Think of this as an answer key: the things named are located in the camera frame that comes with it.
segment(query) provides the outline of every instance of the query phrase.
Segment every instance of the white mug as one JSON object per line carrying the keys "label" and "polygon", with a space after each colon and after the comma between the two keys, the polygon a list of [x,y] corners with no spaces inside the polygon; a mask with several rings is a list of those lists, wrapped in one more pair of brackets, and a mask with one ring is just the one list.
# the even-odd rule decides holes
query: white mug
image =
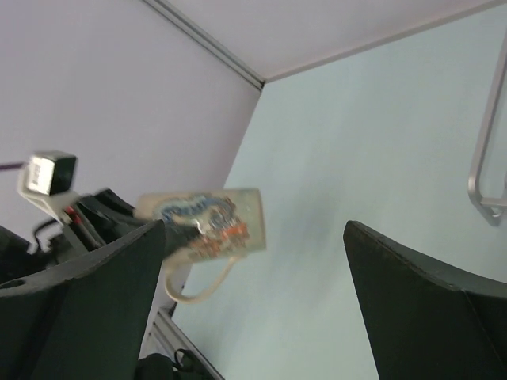
{"label": "white mug", "polygon": [[[134,216],[196,226],[201,232],[200,237],[171,254],[162,264],[166,292],[176,302],[204,301],[225,280],[238,260],[266,248],[261,193],[256,188],[145,194],[139,198]],[[185,296],[172,288],[170,277],[181,265],[224,257],[229,261],[222,273],[198,295]]]}

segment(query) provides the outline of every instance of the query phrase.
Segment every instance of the metal beam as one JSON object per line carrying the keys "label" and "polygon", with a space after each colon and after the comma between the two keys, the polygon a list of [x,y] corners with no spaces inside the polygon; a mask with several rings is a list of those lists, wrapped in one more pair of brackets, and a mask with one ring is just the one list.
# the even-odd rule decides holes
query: metal beam
{"label": "metal beam", "polygon": [[142,0],[160,13],[166,20],[174,24],[184,34],[196,41],[200,46],[212,53],[219,61],[231,68],[256,89],[262,90],[265,79],[248,67],[241,59],[231,53],[219,41],[207,34],[195,22],[186,17],[175,6],[166,0]]}

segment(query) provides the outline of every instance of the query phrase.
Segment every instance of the white table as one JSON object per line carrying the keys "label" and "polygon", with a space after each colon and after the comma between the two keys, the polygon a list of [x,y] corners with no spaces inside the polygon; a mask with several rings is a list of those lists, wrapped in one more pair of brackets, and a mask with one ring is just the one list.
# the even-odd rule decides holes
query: white table
{"label": "white table", "polygon": [[[226,187],[261,189],[268,251],[173,318],[226,379],[377,378],[341,238],[350,219],[507,281],[507,222],[489,226],[467,198],[505,20],[503,6],[267,86]],[[496,150],[485,192],[507,169]],[[222,266],[195,265],[185,291]]]}

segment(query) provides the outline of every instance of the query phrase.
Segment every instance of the white panel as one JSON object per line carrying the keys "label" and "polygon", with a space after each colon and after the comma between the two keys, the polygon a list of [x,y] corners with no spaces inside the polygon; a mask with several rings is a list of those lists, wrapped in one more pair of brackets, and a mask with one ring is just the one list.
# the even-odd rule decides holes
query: white panel
{"label": "white panel", "polygon": [[[75,189],[221,188],[259,92],[139,0],[0,4],[0,162],[77,154]],[[0,224],[43,215],[0,173]]]}
{"label": "white panel", "polygon": [[502,0],[169,0],[265,78]]}
{"label": "white panel", "polygon": [[[507,282],[507,220],[490,226],[467,196],[506,28],[502,6],[266,86],[226,185],[261,189],[268,250],[174,314],[225,378],[378,378],[343,246],[348,220]],[[503,178],[505,98],[501,109]],[[194,265],[185,291],[223,266]]]}

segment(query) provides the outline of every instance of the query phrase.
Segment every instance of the camera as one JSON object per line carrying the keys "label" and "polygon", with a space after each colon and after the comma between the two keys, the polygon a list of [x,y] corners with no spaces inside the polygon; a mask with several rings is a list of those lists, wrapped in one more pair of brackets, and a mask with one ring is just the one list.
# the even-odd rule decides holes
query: camera
{"label": "camera", "polygon": [[26,188],[45,196],[70,191],[77,160],[76,156],[58,150],[36,152],[26,167]]}

